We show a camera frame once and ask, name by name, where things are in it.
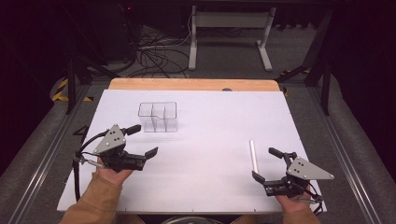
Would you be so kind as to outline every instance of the white rod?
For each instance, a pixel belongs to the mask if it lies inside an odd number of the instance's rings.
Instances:
[[[257,168],[256,151],[254,149],[253,139],[250,139],[249,143],[250,143],[251,161],[253,163],[253,171],[256,172],[256,174],[258,174],[259,168]]]

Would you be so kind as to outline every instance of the metal frame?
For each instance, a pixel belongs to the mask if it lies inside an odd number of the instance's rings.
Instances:
[[[8,221],[8,224],[14,223],[22,223],[32,206],[35,196],[37,196],[38,191],[40,190],[44,180],[47,177],[47,173],[50,171],[50,167],[55,161],[56,156],[58,155],[58,151],[61,148],[62,142],[64,140],[64,135],[66,133],[67,128],[69,127],[73,117],[75,116],[79,106],[83,102],[84,96],[88,92],[89,86],[82,86],[78,91],[77,100],[75,106],[70,110],[69,114],[64,115],[64,119],[62,121],[61,127],[56,133],[53,141],[51,142],[47,153],[43,157],[43,160],[37,167],[37,170],[32,176],[32,179],[29,182],[29,186],[26,188],[26,191],[23,193],[20,202],[15,208],[14,213]]]
[[[308,87],[308,92],[311,99],[315,103],[315,106],[318,110],[318,113],[320,114],[322,121],[326,125],[328,134],[332,141],[335,155],[337,156],[337,159],[339,160],[341,167],[344,170],[346,179],[348,180],[349,185],[358,201],[358,204],[361,207],[361,212],[366,218],[367,223],[382,223],[378,213],[375,211],[375,207],[372,204],[365,187],[363,186],[363,183],[361,182],[361,178],[358,175],[358,172],[356,171],[355,167],[352,164],[352,161],[347,155],[347,150],[345,149],[340,137],[337,134],[337,131],[332,125],[330,117],[327,116],[322,109],[322,102],[320,101],[317,91],[315,90],[315,88]]]
[[[262,63],[265,71],[273,70],[265,49],[265,44],[270,34],[271,26],[274,20],[276,9],[271,8],[269,12],[263,13],[242,13],[242,12],[200,12],[196,6],[192,6],[191,12],[191,47],[189,69],[194,70],[196,67],[197,57],[197,27],[241,27],[241,28],[264,28],[264,34],[261,40],[257,41]]]

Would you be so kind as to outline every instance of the sleeve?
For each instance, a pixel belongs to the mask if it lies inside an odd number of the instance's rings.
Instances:
[[[283,213],[282,217],[283,224],[320,224],[310,208],[293,213]]]
[[[61,221],[61,224],[109,224],[112,222],[122,187],[118,187],[92,174],[92,180],[87,190],[77,203],[71,205]]]

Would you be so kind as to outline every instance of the white paper sheet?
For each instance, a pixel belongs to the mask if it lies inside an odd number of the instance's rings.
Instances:
[[[142,130],[126,136],[125,150],[129,153],[143,155],[154,147],[159,150],[143,171],[135,171],[125,181],[119,212],[281,211],[275,197],[267,197],[262,185],[252,178],[249,148],[249,140],[253,139],[260,175],[266,180],[278,180],[286,172],[286,163],[269,154],[269,147],[295,151],[308,159],[281,91],[105,91],[86,139],[114,123],[121,128],[139,124],[139,104],[145,102],[176,102],[178,130],[176,133]],[[100,140],[92,142],[85,151],[92,152]],[[88,163],[80,165],[81,193],[94,169]],[[320,194],[317,182],[312,183]],[[73,203],[71,173],[58,210],[65,211]]]

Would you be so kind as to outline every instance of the human hand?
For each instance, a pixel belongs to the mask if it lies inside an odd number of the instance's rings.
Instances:
[[[98,157],[98,162],[103,164],[102,160]],[[96,167],[96,173],[107,180],[108,182],[122,186],[123,182],[132,174],[133,170],[121,170],[120,172],[115,172],[113,169],[105,169]]]
[[[311,196],[304,192],[303,195],[298,195],[292,198],[288,198],[285,195],[277,195],[276,199],[280,205],[282,205],[282,210],[284,213],[292,213],[309,208],[310,203],[300,202],[299,199],[310,200]]]

